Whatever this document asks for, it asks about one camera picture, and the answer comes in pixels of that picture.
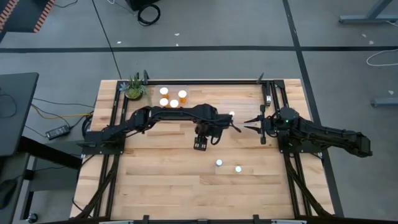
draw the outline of gray floor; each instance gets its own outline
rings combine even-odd
[[[67,0],[58,0],[66,4]],[[271,45],[292,46],[282,1],[161,0],[160,21],[141,27],[133,14],[106,0],[96,0],[113,47]],[[301,46],[398,45],[398,27],[389,24],[340,25],[343,14],[364,14],[376,0],[290,0]],[[386,13],[398,14],[394,1]],[[7,33],[1,48],[106,47],[91,1],[54,8],[38,34]],[[358,159],[331,149],[336,182],[346,217],[398,220],[398,108],[372,108],[376,97],[398,94],[398,67],[370,67],[375,52],[304,52],[318,110],[324,125],[362,131],[372,141],[374,156]],[[301,78],[295,52],[118,52],[123,78],[146,69],[151,78]],[[398,52],[376,63],[397,63]],[[0,73],[39,72],[35,97],[92,105],[98,84],[117,79],[110,53],[1,54]],[[85,113],[89,108],[35,102],[56,114]],[[73,124],[77,119],[69,119]],[[29,113],[27,125],[44,133],[62,125]],[[24,135],[48,142],[26,129]],[[76,128],[66,138],[81,139]],[[40,192],[32,211],[40,222],[64,220],[70,212],[74,187]]]

